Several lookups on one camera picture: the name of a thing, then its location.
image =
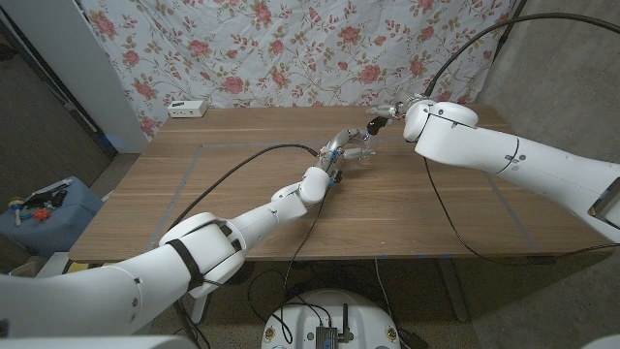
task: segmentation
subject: black cable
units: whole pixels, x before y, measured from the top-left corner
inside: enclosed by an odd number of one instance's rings
[[[226,174],[224,174],[220,179],[218,179],[215,183],[213,183],[208,189],[206,189],[199,197],[197,197],[191,204],[189,204],[183,210],[183,212],[181,212],[181,214],[179,214],[178,217],[176,217],[176,219],[174,219],[174,222],[172,222],[172,224],[170,225],[169,230],[172,229],[174,226],[176,226],[181,220],[183,220],[183,218],[185,218],[187,213],[189,213],[192,210],[192,208],[194,208],[194,206],[196,206],[202,199],[204,199],[204,197],[206,197],[211,191],[213,191],[213,189],[215,189],[218,185],[220,185],[220,183],[222,183],[226,178],[228,178],[230,175],[232,175],[235,171],[240,169],[243,165],[245,165],[245,164],[249,163],[250,161],[256,159],[260,155],[268,152],[269,150],[273,150],[273,149],[277,149],[277,148],[281,148],[281,147],[299,147],[299,148],[303,148],[303,149],[308,150],[308,152],[310,152],[310,154],[312,154],[314,157],[316,157],[319,154],[316,150],[312,149],[309,146],[303,145],[303,144],[278,144],[278,145],[267,147],[267,148],[259,151],[258,153],[250,156],[249,158],[247,158],[246,160],[244,160],[243,162],[241,162],[240,164],[238,164],[237,166],[232,168],[230,171],[228,171]],[[211,281],[211,280],[207,280],[207,279],[205,279],[204,282],[216,285],[218,287],[222,287],[223,286],[223,284],[221,284],[219,282],[215,282],[215,281]],[[177,309],[179,309],[179,311],[181,311],[182,315],[185,316],[186,320],[188,320],[189,323],[200,333],[202,339],[206,342],[207,346],[210,348],[211,347],[210,343],[206,340],[206,337],[204,336],[204,333],[202,333],[202,331],[198,328],[198,326],[194,323],[194,321],[192,321],[191,317],[187,314],[187,311],[185,310],[185,307],[183,307],[183,304],[181,303],[181,301],[180,300],[177,301],[174,306],[177,307]],[[257,316],[261,317],[258,314],[258,312],[254,309],[254,307],[252,307],[252,310],[255,312],[255,314]]]
[[[598,19],[598,18],[593,18],[593,17],[590,17],[590,16],[582,16],[582,15],[575,15],[575,14],[563,14],[563,13],[549,13],[549,14],[536,14],[536,15],[529,15],[529,16],[521,16],[521,17],[518,17],[518,18],[512,18],[512,19],[503,21],[501,23],[493,24],[493,25],[489,26],[488,28],[482,30],[480,33],[478,33],[476,36],[474,36],[470,41],[465,43],[457,52],[455,52],[446,61],[446,63],[444,63],[444,65],[439,69],[439,71],[437,71],[437,74],[435,75],[435,77],[433,77],[433,80],[426,87],[426,90],[424,91],[424,96],[430,97],[431,93],[433,93],[433,89],[435,89],[435,84],[439,80],[440,75],[448,68],[448,66],[461,53],[463,53],[465,51],[465,49],[467,49],[471,44],[473,44],[477,39],[481,38],[483,35],[491,32],[491,31],[493,31],[495,29],[498,29],[498,28],[501,28],[503,26],[506,26],[506,25],[511,25],[511,24],[522,22],[522,21],[526,21],[526,20],[544,19],[544,18],[577,20],[577,21],[581,21],[581,22],[584,22],[584,23],[590,23],[590,24],[602,27],[602,28],[610,30],[610,31],[612,31],[612,32],[614,32],[616,34],[620,34],[620,26],[615,25],[613,23],[609,23],[609,22],[606,22],[604,20],[601,20],[601,19]]]
[[[312,231],[314,230],[314,226],[317,224],[317,221],[319,221],[319,217],[321,216],[321,211],[323,210],[323,205],[326,202],[326,198],[327,198],[327,192],[329,192],[329,188],[327,188],[327,190],[325,191],[325,195],[323,196],[323,200],[321,201],[321,205],[319,206],[319,212],[317,213],[316,218],[314,219],[314,222],[312,222],[312,225],[310,226],[310,229],[308,230],[308,234],[306,234],[306,237],[303,239],[303,241],[301,242],[301,244],[299,245],[299,247],[297,248],[297,251],[294,252],[293,257],[291,258],[291,262],[289,263],[289,267],[287,268],[287,273],[284,276],[284,292],[286,294],[287,290],[287,281],[289,280],[289,272],[291,272],[291,266],[293,265],[293,262],[295,261],[295,257],[297,256],[297,253],[299,253],[299,251],[301,250],[301,247],[303,247],[303,245],[306,243],[306,241],[310,238],[310,235],[312,234]],[[282,306],[280,306],[280,317],[284,318],[284,309],[282,308]],[[282,333],[284,334],[284,322],[281,322],[282,324]],[[289,344],[293,344],[293,336],[291,335],[291,341],[289,341],[289,339],[284,336],[284,339],[287,341],[287,343]]]
[[[183,305],[183,302],[181,301],[181,299],[179,299],[178,301],[176,301],[176,306],[178,306],[181,310],[181,312],[183,313],[183,315],[185,316],[185,320],[194,328],[194,330],[196,330],[196,332],[198,334],[201,335],[202,340],[204,340],[204,343],[206,343],[206,347],[208,349],[211,349],[211,343],[209,343],[209,341],[206,339],[206,336],[204,335],[204,333],[202,332],[202,330],[198,327],[198,325],[196,325],[194,323],[194,321],[192,320],[192,317],[190,316],[190,314],[187,313],[187,310],[185,310],[185,306]],[[195,343],[198,345],[198,347],[200,348],[200,345],[198,343],[198,340],[195,341]]]
[[[428,161],[426,160],[426,158],[424,158],[424,166],[426,167],[426,173],[428,174],[428,179],[430,180],[430,184],[433,186],[433,190],[435,191],[435,195],[437,196],[437,199],[439,200],[439,204],[442,206],[442,209],[444,210],[444,214],[446,215],[446,218],[448,219],[449,225],[452,227],[452,230],[454,231],[454,234],[461,241],[463,246],[465,246],[465,248],[467,248],[470,252],[472,252],[473,254],[477,255],[478,257],[484,259],[485,261],[492,262],[492,263],[497,263],[497,264],[501,264],[501,265],[508,265],[508,266],[527,266],[527,265],[531,264],[530,262],[527,262],[527,263],[510,263],[510,262],[496,261],[496,260],[493,260],[493,259],[490,259],[490,258],[488,258],[486,256],[481,255],[480,253],[476,252],[472,247],[470,247],[467,244],[467,242],[465,242],[465,240],[458,233],[458,231],[456,230],[456,227],[454,227],[454,223],[452,223],[452,219],[450,218],[450,214],[448,213],[448,210],[446,209],[446,206],[444,205],[444,201],[442,200],[441,195],[439,195],[439,191],[437,190],[437,186],[435,185],[435,181],[433,180],[433,176],[431,175],[430,170],[428,169]]]
[[[309,307],[310,309],[312,309],[314,311],[315,314],[317,314],[317,317],[319,317],[319,322],[321,323],[321,327],[322,327],[323,326],[323,319],[321,319],[321,315],[319,315],[319,313],[316,310],[314,310],[315,307],[319,308],[320,310],[324,311],[325,314],[327,314],[327,324],[328,324],[329,327],[331,327],[331,315],[322,306],[316,305],[316,304],[311,304],[311,303],[308,303],[306,301],[304,301],[304,302],[301,302],[301,301],[288,301],[288,302],[282,304],[282,306],[288,306],[288,305],[304,305],[304,306]]]
[[[215,183],[213,183],[213,185],[211,185],[208,189],[206,189],[199,197],[197,197],[191,204],[189,204],[187,208],[185,208],[185,210],[183,210],[183,212],[181,212],[181,214],[179,214],[178,217],[176,217],[176,219],[174,219],[174,222],[172,222],[172,224],[170,225],[169,230],[172,229],[174,226],[176,226],[180,221],[182,221],[183,218],[185,218],[185,216],[187,215],[187,213],[189,213],[192,210],[192,208],[194,208],[194,206],[196,206],[202,199],[204,199],[205,196],[207,196],[211,191],[213,191],[213,189],[215,189],[218,185],[220,185],[220,183],[222,183],[224,179],[228,178],[229,175],[232,175],[235,171],[239,170],[243,165],[265,154],[269,150],[273,150],[273,149],[277,149],[281,147],[298,147],[298,148],[308,150],[308,152],[310,152],[310,154],[312,154],[312,156],[314,157],[319,155],[319,153],[316,150],[303,144],[278,144],[278,145],[267,147],[259,151],[258,153],[250,156],[249,158],[245,159],[243,162],[241,162],[239,165],[232,168],[230,171],[224,174],[220,179],[218,179]]]
[[[519,1],[519,4],[516,6],[516,10],[514,10],[514,14],[512,14],[512,18],[518,18],[519,16],[521,16],[521,11],[523,11],[526,3],[527,0]],[[495,49],[495,54],[493,55],[493,61],[495,61],[495,58],[497,58],[497,55],[500,53],[500,50],[508,39],[508,36],[511,34],[513,27],[514,23],[509,25],[508,28],[506,28],[506,30],[504,31],[504,34],[502,34],[502,36],[500,37],[500,40],[497,41],[497,48]]]
[[[207,280],[207,279],[203,279],[202,281],[204,281],[204,282],[206,282],[206,283],[210,283],[211,285],[215,285],[215,286],[217,286],[217,287],[222,287],[222,286],[224,286],[224,284],[221,284],[221,283],[216,282],[216,281],[211,281],[211,280]]]
[[[576,251],[573,252],[567,252],[564,254],[561,254],[559,256],[556,256],[555,259],[560,259],[560,258],[565,258],[565,257],[571,257],[574,255],[577,255],[579,253],[584,253],[584,252],[589,252],[589,251],[594,251],[594,250],[598,250],[598,249],[602,249],[602,248],[612,248],[612,247],[620,247],[620,243],[606,243],[606,244],[601,244],[601,245],[596,245],[596,246],[592,246],[592,247],[586,247],[586,248],[581,248],[578,249]]]
[[[430,180],[430,184],[433,186],[433,190],[435,191],[435,195],[437,196],[437,199],[439,200],[439,204],[442,206],[442,209],[444,210],[444,214],[446,215],[446,218],[448,219],[449,225],[452,227],[452,230],[454,231],[454,234],[460,240],[461,244],[463,244],[463,246],[465,246],[465,248],[467,248],[470,252],[472,252],[476,256],[484,259],[485,261],[491,262],[491,263],[495,263],[495,264],[500,264],[500,265],[504,265],[504,266],[517,266],[517,267],[521,267],[521,266],[538,266],[538,265],[540,265],[539,263],[534,263],[532,261],[527,261],[527,262],[523,262],[523,263],[510,263],[510,262],[494,260],[494,259],[488,258],[488,257],[486,257],[484,255],[481,255],[480,253],[476,252],[476,250],[474,250],[472,247],[470,247],[467,244],[467,242],[465,242],[465,240],[458,233],[458,231],[456,230],[456,227],[454,227],[454,223],[452,223],[452,219],[450,218],[450,214],[448,213],[448,210],[446,209],[446,206],[444,205],[444,201],[442,200],[441,195],[439,195],[439,191],[437,190],[437,186],[435,185],[435,181],[433,180],[433,176],[431,175],[430,170],[428,169],[428,161],[427,161],[426,158],[424,158],[424,166],[426,167],[426,173],[428,174],[428,179]],[[577,254],[581,254],[581,253],[584,253],[584,252],[594,251],[594,250],[603,249],[603,248],[612,248],[612,247],[620,247],[620,243],[600,244],[600,245],[596,245],[596,246],[581,248],[581,249],[578,249],[576,251],[567,252],[567,253],[564,253],[564,254],[561,254],[561,255],[558,255],[558,256],[541,256],[541,257],[545,257],[545,258],[550,259],[550,263],[544,263],[544,264],[553,264],[553,263],[555,263],[560,258],[571,257],[571,256],[574,256],[574,255],[577,255]]]
[[[194,337],[198,337],[198,333],[196,332],[196,330],[194,328],[192,328],[191,330],[192,330],[192,333],[194,334]],[[181,331],[183,331],[183,328],[180,328],[180,329],[174,331],[174,333],[172,335],[176,335],[176,334],[180,333]]]
[[[284,291],[285,292],[288,291],[287,281],[289,280],[289,272],[291,272],[291,266],[293,265],[293,262],[295,261],[295,257],[301,250],[301,247],[303,247],[306,241],[310,238],[310,235],[312,234],[312,230],[314,229],[314,226],[317,224],[317,221],[319,220],[319,217],[321,216],[321,211],[323,210],[323,204],[326,202],[328,192],[329,192],[329,188],[327,188],[327,190],[325,191],[325,195],[323,196],[323,200],[321,201],[321,205],[319,206],[319,212],[317,213],[317,216],[315,217],[314,222],[312,222],[312,225],[310,226],[310,229],[308,230],[308,234],[306,234],[306,237],[303,239],[303,241],[297,248],[297,251],[294,252],[293,257],[291,258],[291,262],[289,263],[289,267],[287,268],[286,276],[284,277]]]

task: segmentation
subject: pink rose pattern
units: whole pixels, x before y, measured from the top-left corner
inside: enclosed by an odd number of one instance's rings
[[[353,0],[82,7],[150,139],[172,100],[204,99],[210,108],[316,107],[378,105],[400,89],[422,92],[454,51],[509,18],[512,3],[395,0],[384,5],[389,11]],[[474,101],[499,36],[485,36],[454,61],[432,97]]]
[[[243,80],[240,77],[227,77],[224,81],[224,89],[231,94],[243,92]]]

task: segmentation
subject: black strap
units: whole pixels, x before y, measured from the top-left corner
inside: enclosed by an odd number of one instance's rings
[[[166,242],[166,244],[169,244],[172,248],[174,248],[174,250],[176,250],[176,253],[178,253],[181,257],[183,263],[185,263],[187,271],[190,272],[192,278],[190,279],[190,284],[187,286],[187,291],[189,292],[190,290],[202,286],[204,280],[202,278],[201,270],[198,268],[198,264],[194,260],[194,257],[192,257],[190,251],[187,247],[185,247],[185,244],[178,238],[170,240]]]

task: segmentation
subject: black wire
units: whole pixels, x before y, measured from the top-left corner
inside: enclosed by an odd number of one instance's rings
[[[205,196],[207,196],[211,191],[213,191],[213,189],[215,189],[218,185],[220,185],[220,183],[222,183],[224,179],[228,178],[229,175],[232,175],[235,171],[239,170],[243,165],[263,155],[269,150],[273,150],[273,149],[277,149],[281,147],[298,147],[298,148],[308,150],[308,152],[310,152],[310,154],[312,154],[312,156],[314,157],[319,155],[319,153],[316,150],[303,144],[278,144],[278,145],[267,147],[259,151],[258,153],[250,156],[249,158],[245,159],[243,162],[241,162],[239,165],[232,168],[230,171],[224,174],[220,179],[218,179],[215,183],[213,183],[213,185],[211,185],[208,189],[206,189],[199,197],[197,197],[191,204],[189,204],[187,208],[185,208],[185,210],[183,210],[183,212],[181,212],[181,214],[178,215],[178,217],[176,217],[174,222],[172,222],[172,224],[170,225],[169,230],[172,229],[174,226],[176,226],[180,221],[182,221],[183,218],[185,218],[185,216],[187,215],[187,213],[189,213],[192,210],[192,208],[194,208],[194,206],[196,206],[202,199],[204,199]]]
[[[224,284],[221,284],[219,282],[216,281],[211,281],[211,280],[207,280],[207,279],[203,279],[202,281],[206,282],[206,283],[210,283],[211,285],[215,285],[217,287],[222,287],[224,286]]]
[[[291,266],[293,265],[293,262],[295,261],[295,257],[297,256],[297,253],[299,253],[299,251],[301,250],[301,247],[303,247],[306,241],[310,238],[310,235],[312,234],[312,230],[314,229],[314,226],[317,224],[317,221],[319,221],[319,217],[321,216],[321,211],[323,210],[323,205],[326,202],[327,192],[329,192],[329,188],[327,188],[327,190],[325,191],[323,200],[321,201],[321,205],[319,206],[319,212],[317,213],[317,216],[314,219],[314,222],[312,222],[312,225],[310,226],[310,229],[308,230],[308,234],[306,234],[306,237],[303,239],[303,241],[297,248],[297,251],[294,252],[293,257],[291,258],[291,262],[289,263],[289,267],[287,268],[286,276],[284,276],[284,292],[285,293],[289,291],[287,289],[287,281],[289,280],[289,272],[291,272]],[[284,312],[284,309],[282,308],[282,306],[280,306],[280,317],[281,318],[284,318],[283,312]],[[284,334],[285,324],[284,322],[281,322],[281,324],[282,324],[282,333]],[[284,335],[284,339],[287,341],[287,343],[293,344],[293,335],[291,335],[291,341],[289,341],[289,339],[285,335]]]
[[[295,257],[301,250],[301,247],[303,247],[306,241],[310,238],[310,235],[312,234],[312,230],[314,229],[314,226],[317,224],[317,221],[319,220],[319,217],[321,216],[321,211],[323,210],[323,204],[326,202],[328,192],[329,192],[329,188],[327,188],[327,190],[325,191],[325,195],[323,196],[323,200],[321,201],[321,206],[319,206],[319,212],[317,213],[317,216],[315,217],[314,222],[312,222],[312,226],[310,226],[310,230],[308,230],[308,234],[306,234],[306,237],[303,239],[303,241],[297,248],[297,251],[294,252],[293,257],[291,258],[291,262],[289,263],[289,267],[287,268],[286,276],[284,277],[284,291],[285,292],[288,291],[287,281],[289,280],[289,272],[291,272],[291,266],[293,265],[293,262],[295,261]]]
[[[172,222],[172,224],[170,225],[169,230],[172,229],[174,226],[176,226],[181,220],[183,220],[183,218],[185,218],[187,213],[189,213],[192,210],[192,208],[194,208],[194,206],[196,206],[202,199],[204,199],[204,197],[206,197],[211,191],[213,191],[213,189],[215,189],[218,185],[220,185],[220,183],[222,183],[226,178],[228,178],[230,175],[232,175],[235,171],[240,169],[243,165],[245,165],[245,164],[249,163],[250,161],[256,159],[260,155],[268,152],[269,150],[273,150],[273,149],[277,149],[277,148],[281,148],[281,147],[298,147],[298,148],[303,148],[303,149],[308,150],[308,152],[310,152],[310,154],[312,154],[314,157],[316,157],[319,154],[316,150],[312,149],[309,146],[303,145],[303,144],[278,144],[278,145],[267,147],[267,148],[259,151],[258,153],[250,156],[249,158],[247,158],[246,160],[244,160],[243,162],[241,162],[240,164],[238,164],[237,166],[232,168],[230,171],[228,171],[226,174],[224,174],[220,179],[218,179],[215,183],[213,183],[208,189],[206,189],[199,197],[197,197],[191,204],[189,204],[183,210],[183,212],[181,212],[181,214],[179,214],[178,217],[176,217],[176,219],[174,219],[174,222]],[[215,281],[211,281],[211,280],[207,280],[207,279],[204,279],[203,281],[206,282],[206,283],[210,283],[210,284],[216,285],[218,287],[224,286],[223,284],[221,284],[219,282],[215,282]],[[194,321],[192,321],[192,318],[189,316],[189,314],[185,310],[185,307],[183,306],[181,301],[180,300],[177,301],[177,304],[180,307],[181,311],[183,312],[183,315],[185,316],[185,318],[196,329],[196,331],[201,335],[201,337],[204,340],[204,342],[206,342],[208,348],[210,348],[211,345],[206,340],[206,336],[204,335],[204,333],[202,333],[202,331],[198,328],[198,326],[194,323]],[[252,306],[252,310],[254,311],[254,313],[257,316],[259,316],[261,318],[261,315],[256,311],[256,309],[254,309],[253,306]]]
[[[613,248],[620,247],[620,243],[606,243],[606,244],[596,245],[596,246],[592,246],[592,247],[581,248],[581,249],[578,249],[578,250],[573,251],[573,252],[567,252],[567,253],[561,254],[559,256],[556,256],[555,259],[571,257],[571,256],[577,255],[579,253],[594,251],[594,250],[598,250],[598,249],[602,249],[602,248],[612,248],[612,247]]]
[[[180,328],[180,329],[174,331],[174,333],[172,335],[178,334],[181,331],[183,331],[183,328]],[[196,329],[192,328],[192,333],[194,334],[194,337],[198,337],[198,333],[196,332]]]
[[[185,319],[187,320],[187,322],[189,322],[189,324],[194,328],[194,330],[196,330],[196,332],[201,335],[202,340],[204,340],[204,343],[206,343],[206,347],[208,349],[211,349],[211,343],[209,343],[209,341],[206,339],[206,336],[204,335],[202,330],[198,327],[198,325],[196,325],[194,323],[194,321],[192,320],[192,317],[190,316],[190,314],[187,313],[187,310],[185,310],[185,306],[183,305],[183,302],[181,301],[181,299],[176,301],[176,303],[180,307],[181,312],[185,316]]]
[[[593,17],[590,17],[590,16],[582,16],[582,15],[575,15],[575,14],[563,14],[563,13],[549,13],[549,14],[536,14],[536,15],[529,15],[529,16],[521,16],[521,17],[518,17],[518,18],[512,18],[512,19],[503,21],[501,23],[497,23],[497,24],[491,25],[490,27],[488,27],[488,28],[482,30],[480,33],[478,33],[478,35],[473,37],[470,41],[465,43],[457,52],[455,52],[448,59],[448,61],[446,61],[446,63],[444,63],[444,65],[439,69],[439,71],[437,71],[437,74],[435,75],[435,77],[433,77],[433,80],[426,87],[426,90],[424,91],[424,96],[430,97],[431,93],[433,93],[433,89],[435,88],[435,84],[439,80],[440,75],[448,68],[448,66],[456,59],[456,57],[458,57],[461,53],[463,53],[465,51],[465,49],[467,49],[471,44],[473,44],[475,41],[477,41],[483,35],[487,34],[488,32],[491,32],[491,31],[493,31],[495,29],[498,29],[498,28],[501,28],[503,26],[506,26],[506,25],[511,25],[511,24],[518,23],[518,22],[521,22],[521,21],[526,21],[526,20],[544,19],[544,18],[557,18],[557,19],[577,20],[577,21],[581,21],[581,22],[584,22],[584,23],[590,23],[590,24],[602,27],[602,28],[610,30],[610,31],[612,31],[612,32],[614,32],[616,34],[620,34],[620,26],[615,25],[613,23],[606,22],[604,20],[600,20],[598,18],[593,18]]]
[[[282,272],[280,272],[280,270],[265,270],[263,272],[261,272],[260,274],[256,275],[256,277],[254,277],[254,279],[252,279],[252,281],[250,281],[250,284],[248,285],[248,289],[246,292],[246,297],[248,299],[248,302],[250,303],[250,308],[252,309],[252,312],[254,312],[254,315],[256,315],[259,319],[261,319],[264,323],[266,323],[267,321],[264,319],[263,316],[261,316],[261,314],[259,314],[259,312],[256,310],[256,308],[254,307],[254,305],[252,304],[252,299],[250,297],[251,293],[252,293],[252,286],[254,285],[254,283],[263,275],[265,275],[268,272],[275,272],[278,275],[280,275],[280,278],[282,279],[282,282],[284,282],[284,275],[282,274]]]
[[[452,227],[452,230],[456,234],[456,237],[461,241],[461,243],[463,244],[463,246],[465,246],[465,248],[467,248],[470,252],[472,252],[473,254],[477,255],[478,257],[484,259],[485,261],[492,262],[492,263],[497,263],[497,264],[507,265],[507,266],[527,266],[527,265],[532,264],[530,262],[527,262],[527,263],[510,263],[510,262],[496,261],[496,260],[493,260],[493,259],[490,259],[490,258],[488,258],[486,256],[481,255],[480,253],[476,252],[472,247],[470,247],[467,244],[467,242],[465,242],[465,240],[458,233],[458,231],[456,230],[456,227],[454,227],[454,223],[452,223],[452,219],[450,218],[450,214],[448,213],[448,210],[446,209],[446,206],[444,205],[444,201],[442,200],[441,195],[439,195],[439,191],[437,190],[437,186],[435,185],[435,181],[433,180],[433,176],[431,175],[430,170],[428,169],[428,161],[426,160],[426,158],[424,158],[424,166],[426,167],[426,173],[428,174],[428,179],[430,179],[430,184],[433,186],[433,190],[435,191],[435,195],[437,196],[437,199],[439,200],[439,204],[441,204],[442,209],[444,210],[444,213],[446,214],[446,218],[448,219],[449,225]]]
[[[476,252],[476,250],[474,250],[472,247],[470,247],[467,244],[467,242],[465,242],[465,240],[458,233],[458,231],[456,230],[456,227],[454,227],[454,223],[452,223],[452,219],[450,218],[450,214],[448,213],[448,210],[446,209],[446,206],[444,205],[444,201],[442,200],[441,195],[439,195],[439,191],[437,190],[437,186],[435,186],[435,181],[433,180],[433,176],[431,175],[430,170],[428,169],[428,161],[426,160],[426,158],[424,158],[424,166],[426,167],[426,173],[428,174],[428,179],[430,179],[430,184],[433,186],[433,190],[435,191],[435,195],[437,196],[437,199],[439,199],[439,204],[441,204],[442,209],[444,210],[444,214],[446,215],[446,218],[448,219],[448,222],[449,222],[450,226],[452,227],[452,230],[454,231],[454,234],[461,241],[461,244],[463,244],[463,246],[465,246],[465,248],[467,248],[470,252],[472,252],[473,254],[477,255],[478,257],[484,259],[485,261],[491,262],[491,263],[495,263],[495,264],[499,264],[499,265],[517,266],[517,267],[522,267],[522,266],[538,266],[539,265],[539,264],[533,263],[531,261],[527,261],[527,262],[523,262],[523,263],[510,263],[510,262],[494,260],[494,259],[488,258],[488,257],[486,257],[484,255],[481,255],[480,253]],[[564,253],[564,254],[561,254],[561,255],[558,255],[558,256],[555,256],[555,257],[554,256],[548,256],[548,257],[552,258],[553,259],[553,263],[555,263],[555,261],[557,261],[560,258],[571,257],[571,256],[578,255],[578,254],[581,254],[581,253],[584,253],[584,252],[599,250],[599,249],[603,249],[603,248],[612,248],[612,247],[620,247],[620,243],[600,244],[600,245],[596,245],[596,246],[581,248],[581,249],[578,249],[578,250],[573,251],[573,252],[567,252],[567,253]]]
[[[314,310],[315,307],[319,308],[320,310],[324,311],[325,314],[327,314],[327,323],[328,323],[328,326],[331,327],[331,315],[322,306],[316,305],[316,304],[312,304],[312,303],[309,303],[309,302],[306,302],[306,301],[304,301],[304,302],[301,302],[301,301],[288,301],[288,302],[282,304],[282,306],[288,306],[288,305],[304,305],[304,306],[307,306],[307,307],[311,308],[314,311],[314,313],[317,314],[317,317],[319,317],[319,322],[321,323],[321,327],[322,327],[323,326],[323,319],[321,319],[321,315],[319,315],[319,313],[316,310]]]

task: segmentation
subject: small toy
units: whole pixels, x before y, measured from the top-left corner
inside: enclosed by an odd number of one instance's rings
[[[37,210],[32,214],[32,216],[36,220],[43,222],[51,216],[51,211],[49,211],[49,209],[47,208],[37,208]]]
[[[20,197],[11,198],[11,200],[9,201],[9,207],[15,212],[15,224],[19,227],[21,225],[19,211],[23,207],[23,199]]]

